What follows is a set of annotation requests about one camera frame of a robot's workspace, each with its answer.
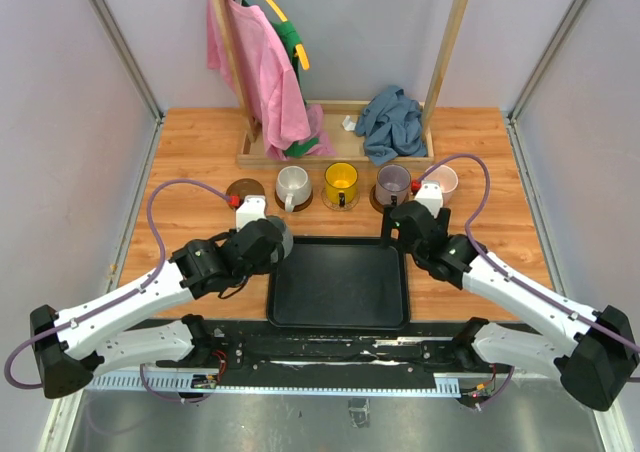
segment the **wooden table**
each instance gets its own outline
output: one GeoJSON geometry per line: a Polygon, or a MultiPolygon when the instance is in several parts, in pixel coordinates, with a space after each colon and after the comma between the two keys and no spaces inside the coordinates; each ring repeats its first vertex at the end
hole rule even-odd
{"type": "MultiPolygon", "coordinates": [[[[158,250],[145,218],[147,198],[162,182],[177,178],[204,181],[225,191],[234,180],[251,177],[265,187],[268,214],[285,217],[294,235],[376,236],[381,215],[369,204],[368,193],[376,171],[361,173],[360,201],[353,210],[334,212],[320,199],[323,171],[310,170],[314,199],[306,210],[286,214],[273,200],[277,171],[241,170],[235,154],[242,118],[235,109],[171,109],[167,115],[153,162],[145,198],[121,277],[129,282],[154,267],[158,250]]],[[[475,237],[511,266],[549,286],[550,280],[536,230],[526,203],[511,146],[497,109],[437,109],[431,124],[436,160],[456,152],[480,156],[491,172],[489,203],[475,221],[475,237]]],[[[463,224],[476,209],[484,190],[478,165],[460,159],[449,164],[460,184],[448,206],[450,232],[463,232],[463,224]]],[[[189,185],[165,189],[157,197],[153,214],[168,255],[195,238],[208,238],[235,225],[234,212],[213,194],[189,185]]],[[[409,262],[412,320],[461,320],[471,316],[513,320],[497,305],[437,282],[409,262]]],[[[263,319],[267,277],[253,277],[231,300],[216,295],[165,311],[161,317],[200,314],[206,318],[263,319]]]]}

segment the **mug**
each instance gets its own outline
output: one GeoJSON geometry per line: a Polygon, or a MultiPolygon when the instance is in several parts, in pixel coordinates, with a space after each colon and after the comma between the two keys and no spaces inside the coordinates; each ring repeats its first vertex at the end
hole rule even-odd
{"type": "Polygon", "coordinates": [[[325,192],[333,204],[344,207],[358,192],[358,171],[346,162],[337,162],[327,167],[324,173],[325,192]]]}
{"type": "Polygon", "coordinates": [[[411,174],[401,165],[385,165],[378,172],[376,200],[382,205],[396,206],[409,195],[411,174]]]}
{"type": "Polygon", "coordinates": [[[436,170],[427,175],[423,182],[427,180],[440,183],[440,189],[442,189],[442,199],[444,201],[444,205],[447,205],[447,202],[449,202],[449,199],[453,195],[453,192],[458,187],[458,174],[456,174],[456,171],[451,167],[441,165],[436,170]]]}
{"type": "Polygon", "coordinates": [[[276,180],[276,194],[284,203],[284,210],[293,212],[296,205],[304,204],[311,196],[311,179],[302,167],[285,167],[276,180]]]}

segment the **metal floor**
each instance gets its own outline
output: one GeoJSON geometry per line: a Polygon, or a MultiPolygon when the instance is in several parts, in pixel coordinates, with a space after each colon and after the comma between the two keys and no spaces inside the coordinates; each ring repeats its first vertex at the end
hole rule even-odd
{"type": "Polygon", "coordinates": [[[361,428],[346,397],[220,394],[195,406],[147,393],[86,395],[69,452],[604,450],[592,412],[542,379],[515,381],[482,413],[453,399],[371,398],[361,428]]]}

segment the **green cloth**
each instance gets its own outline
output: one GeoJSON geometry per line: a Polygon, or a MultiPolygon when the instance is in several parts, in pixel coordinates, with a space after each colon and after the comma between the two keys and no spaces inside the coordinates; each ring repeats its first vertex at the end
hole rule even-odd
{"type": "Polygon", "coordinates": [[[287,157],[293,157],[294,159],[297,159],[299,157],[302,157],[303,155],[306,155],[307,152],[309,152],[309,149],[311,149],[311,147],[318,144],[319,142],[320,139],[318,139],[317,137],[307,140],[304,144],[301,144],[296,140],[287,150],[283,151],[283,153],[287,157]]]}
{"type": "Polygon", "coordinates": [[[276,34],[278,34],[278,37],[280,37],[280,41],[282,42],[282,45],[284,45],[284,50],[287,51],[287,57],[289,57],[289,61],[296,73],[298,83],[300,83],[300,76],[298,73],[300,59],[296,56],[296,46],[302,43],[302,39],[290,21],[282,22],[280,24],[274,24],[272,22],[271,25],[276,31],[276,34]]]}

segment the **wire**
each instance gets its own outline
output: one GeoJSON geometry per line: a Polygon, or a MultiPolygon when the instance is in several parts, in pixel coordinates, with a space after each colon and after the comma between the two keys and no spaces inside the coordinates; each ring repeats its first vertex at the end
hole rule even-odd
{"type": "MultiPolygon", "coordinates": [[[[80,324],[85,320],[95,317],[96,315],[101,314],[105,310],[109,310],[112,307],[115,307],[116,305],[119,305],[124,301],[130,299],[134,295],[137,295],[140,292],[140,290],[145,289],[149,284],[151,284],[156,279],[156,277],[158,277],[158,275],[160,275],[160,272],[162,271],[162,267],[164,266],[164,262],[166,260],[166,250],[165,250],[164,242],[162,241],[162,238],[160,237],[160,233],[158,232],[158,228],[156,227],[156,224],[153,221],[152,206],[153,206],[153,201],[155,200],[157,195],[162,190],[174,184],[195,185],[196,187],[200,187],[202,189],[208,190],[209,192],[216,194],[218,197],[226,200],[227,202],[231,202],[231,197],[229,197],[226,194],[223,194],[222,192],[211,187],[210,185],[205,184],[204,182],[200,182],[199,180],[173,179],[173,180],[168,180],[167,182],[164,182],[160,184],[158,187],[156,187],[156,189],[149,196],[149,201],[147,202],[147,222],[149,223],[149,228],[151,229],[151,233],[155,237],[156,243],[158,244],[158,249],[160,250],[160,258],[158,259],[156,267],[153,269],[153,272],[151,272],[151,274],[142,282],[142,284],[140,284],[139,288],[133,289],[127,292],[126,294],[118,297],[117,299],[112,300],[111,302],[107,302],[106,304],[103,304],[100,307],[97,307],[94,310],[87,312],[86,314],[76,317],[75,318],[76,324],[80,324]]],[[[7,357],[7,360],[4,363],[4,378],[6,379],[6,381],[17,389],[34,390],[34,389],[42,388],[42,383],[25,384],[23,382],[19,382],[18,380],[16,380],[13,377],[13,374],[11,373],[11,367],[13,365],[13,362],[16,360],[16,357],[18,357],[18,355],[20,355],[20,353],[27,347],[30,347],[35,343],[39,342],[40,340],[45,339],[53,334],[57,334],[58,332],[66,330],[69,327],[71,327],[71,321],[65,322],[64,324],[58,325],[56,327],[52,327],[51,329],[47,329],[44,332],[40,332],[39,334],[36,334],[30,339],[25,340],[22,344],[16,347],[15,350],[13,350],[13,352],[9,354],[9,356],[7,357]]]]}
{"type": "Polygon", "coordinates": [[[220,359],[220,365],[218,366],[218,383],[220,383],[220,379],[222,379],[222,374],[227,371],[227,354],[225,354],[222,350],[216,350],[212,353],[220,359]]]}
{"type": "Polygon", "coordinates": [[[174,404],[182,404],[185,402],[188,404],[197,404],[199,402],[207,400],[211,396],[211,394],[206,394],[204,397],[182,398],[182,397],[167,397],[166,395],[162,395],[156,392],[155,390],[153,390],[149,385],[147,378],[144,376],[144,364],[140,364],[140,380],[142,381],[142,386],[144,387],[144,390],[149,392],[151,395],[159,398],[160,400],[164,400],[165,402],[171,402],[174,404]]]}
{"type": "Polygon", "coordinates": [[[493,369],[493,374],[491,375],[491,378],[485,382],[482,382],[478,385],[476,385],[475,387],[472,388],[468,388],[468,389],[460,389],[461,392],[463,392],[465,395],[471,395],[475,392],[479,392],[481,390],[486,390],[487,387],[490,384],[493,384],[493,389],[495,390],[495,386],[496,386],[496,375],[497,375],[497,368],[496,368],[496,364],[491,364],[491,368],[493,369]]]}
{"type": "Polygon", "coordinates": [[[242,289],[244,289],[244,287],[247,285],[248,282],[249,282],[249,277],[245,277],[244,280],[242,281],[242,283],[240,284],[240,287],[238,287],[236,290],[234,290],[233,292],[231,292],[230,294],[227,294],[225,296],[222,295],[222,294],[224,294],[224,291],[220,292],[218,294],[218,298],[222,299],[222,300],[230,299],[231,297],[236,295],[238,292],[240,292],[242,289]]]}
{"type": "Polygon", "coordinates": [[[496,392],[491,397],[489,397],[487,400],[482,402],[482,404],[480,405],[480,410],[484,410],[485,407],[487,407],[488,405],[491,405],[492,402],[495,402],[498,399],[498,397],[500,397],[500,395],[504,392],[504,389],[506,389],[507,385],[509,385],[509,383],[511,382],[511,379],[513,378],[513,372],[515,370],[516,370],[515,367],[511,367],[511,370],[509,371],[507,378],[504,379],[504,382],[502,383],[500,388],[496,390],[496,392]]]}
{"type": "MultiPolygon", "coordinates": [[[[492,260],[491,257],[489,257],[484,250],[482,250],[482,247],[476,241],[476,239],[473,237],[473,234],[471,233],[471,224],[476,219],[476,217],[478,217],[478,215],[480,215],[480,213],[484,209],[485,205],[487,204],[487,200],[489,199],[489,191],[491,190],[491,177],[489,175],[489,169],[487,168],[487,165],[482,161],[482,159],[480,157],[478,157],[477,155],[473,155],[473,154],[467,154],[467,153],[453,154],[453,155],[447,157],[446,159],[443,159],[440,162],[437,162],[434,165],[432,165],[431,167],[429,167],[427,169],[427,171],[417,179],[417,182],[422,182],[422,180],[425,177],[427,177],[431,172],[436,170],[441,165],[444,165],[444,164],[446,164],[448,162],[451,162],[452,160],[460,159],[460,158],[467,158],[467,159],[471,159],[471,160],[474,160],[475,162],[477,162],[478,165],[480,165],[480,167],[482,168],[482,172],[484,173],[484,179],[485,179],[484,194],[482,196],[482,200],[480,201],[480,205],[478,205],[478,208],[476,209],[476,211],[473,214],[471,214],[471,217],[469,217],[469,219],[467,219],[467,221],[464,223],[464,231],[467,234],[469,242],[471,243],[473,248],[476,250],[478,255],[480,255],[497,272],[499,272],[500,274],[502,274],[505,277],[507,277],[508,276],[508,272],[506,270],[504,270],[494,260],[492,260]]],[[[532,287],[529,284],[527,284],[526,282],[520,280],[518,277],[510,277],[509,280],[511,280],[514,284],[519,285],[521,288],[523,288],[527,292],[530,292],[531,294],[533,294],[534,296],[536,296],[540,300],[546,302],[547,304],[549,304],[549,305],[557,308],[561,312],[567,314],[567,316],[576,317],[576,319],[579,320],[580,322],[582,322],[583,324],[588,325],[589,327],[597,330],[598,332],[606,335],[607,337],[609,337],[609,338],[621,343],[625,347],[630,348],[636,354],[640,354],[640,346],[634,344],[630,340],[622,337],[619,334],[616,334],[612,330],[607,329],[606,327],[594,322],[593,320],[587,319],[586,317],[580,315],[575,310],[572,310],[570,307],[567,307],[564,304],[556,302],[551,297],[548,297],[544,293],[542,293],[539,290],[537,290],[535,287],[532,287]]],[[[508,380],[506,381],[506,383],[508,383],[509,380],[511,380],[510,377],[507,377],[507,379],[508,380]]],[[[640,382],[640,377],[632,377],[632,378],[629,379],[629,382],[635,382],[635,383],[640,382]]]]}

